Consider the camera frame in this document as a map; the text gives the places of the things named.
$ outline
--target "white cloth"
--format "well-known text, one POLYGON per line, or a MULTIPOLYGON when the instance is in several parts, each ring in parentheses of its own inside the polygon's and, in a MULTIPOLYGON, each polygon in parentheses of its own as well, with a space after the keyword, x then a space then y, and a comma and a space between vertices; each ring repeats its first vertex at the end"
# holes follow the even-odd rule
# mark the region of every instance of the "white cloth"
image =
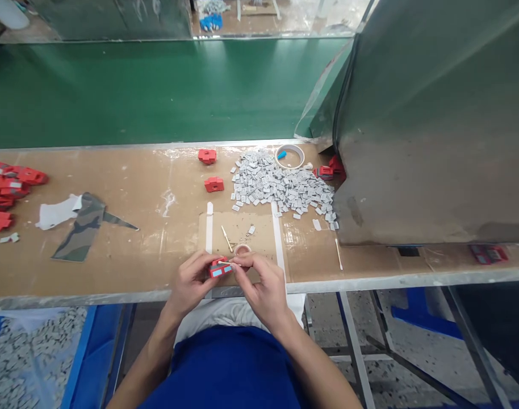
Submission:
MULTIPOLYGON (((303 328, 302 316, 305 294, 289 294, 286 299, 295 319, 303 328)), ((254 314, 246 298, 204 299, 182 320, 174 344, 176 345, 193 334, 216 325, 258 327, 268 331, 254 314)))

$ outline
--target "camouflage fabric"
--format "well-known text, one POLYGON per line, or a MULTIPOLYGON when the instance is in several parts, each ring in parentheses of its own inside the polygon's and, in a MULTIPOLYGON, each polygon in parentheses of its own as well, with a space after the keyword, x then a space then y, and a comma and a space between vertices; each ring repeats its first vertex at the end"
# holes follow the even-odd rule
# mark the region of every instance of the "camouflage fabric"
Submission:
POLYGON ((103 222, 118 224, 123 227, 128 227, 133 230, 140 230, 138 227, 133 226, 131 223, 127 223, 125 220, 121 220, 119 217, 114 216, 112 213, 108 213, 107 211, 104 212, 104 216, 102 217, 103 222))
POLYGON ((82 195, 82 207, 78 210, 78 216, 65 241, 61 243, 55 254, 54 260, 83 262, 87 257, 89 248, 101 227, 101 222, 109 222, 120 226, 138 230, 119 217, 105 211, 106 205, 89 192, 82 195))

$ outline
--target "person's left hand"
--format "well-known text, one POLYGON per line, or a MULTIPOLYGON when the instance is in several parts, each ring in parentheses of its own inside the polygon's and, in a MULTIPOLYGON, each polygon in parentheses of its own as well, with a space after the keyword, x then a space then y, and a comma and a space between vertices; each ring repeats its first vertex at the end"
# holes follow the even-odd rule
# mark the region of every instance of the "person's left hand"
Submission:
POLYGON ((207 293, 214 288, 219 277, 208 277, 207 266, 221 258, 218 254, 209 254, 199 250, 178 269, 172 293, 163 308, 163 315, 170 315, 181 321, 193 310, 207 293))

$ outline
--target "white tape roll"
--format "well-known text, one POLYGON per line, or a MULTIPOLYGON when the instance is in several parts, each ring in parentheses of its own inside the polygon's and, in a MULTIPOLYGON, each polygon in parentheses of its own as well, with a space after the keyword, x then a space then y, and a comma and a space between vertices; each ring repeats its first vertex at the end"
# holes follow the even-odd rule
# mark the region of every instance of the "white tape roll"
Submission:
POLYGON ((275 153, 275 161, 277 164, 284 169, 297 169, 301 168, 303 166, 303 162, 305 162, 305 154, 303 153, 302 149, 299 146, 296 145, 282 145, 280 148, 277 149, 277 152, 275 153), (292 168, 291 166, 284 166, 280 163, 280 161, 277 159, 278 156, 282 153, 282 151, 293 151, 299 155, 299 165, 292 168))
POLYGON ((238 256, 239 254, 244 254, 244 253, 250 253, 252 250, 250 249, 250 247, 248 247, 246 244, 240 244, 238 245, 237 247, 235 247, 235 256, 238 256))

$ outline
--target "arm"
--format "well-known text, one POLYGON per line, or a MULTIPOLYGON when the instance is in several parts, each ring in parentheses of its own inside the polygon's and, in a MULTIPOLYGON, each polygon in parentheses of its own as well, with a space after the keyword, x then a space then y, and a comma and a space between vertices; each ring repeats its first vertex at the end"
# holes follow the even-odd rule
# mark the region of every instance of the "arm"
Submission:
POLYGON ((220 256, 199 251, 180 266, 173 290, 156 327, 116 390, 108 409, 136 408, 167 377, 174 340, 182 319, 219 280, 209 278, 203 281, 205 268, 217 258, 220 256))
POLYGON ((303 331, 286 303, 284 272, 265 257, 247 253, 233 260, 235 278, 252 310, 286 349, 303 390, 318 408, 355 408, 362 405, 337 366, 303 331), (245 269, 254 267, 260 283, 252 284, 245 269))

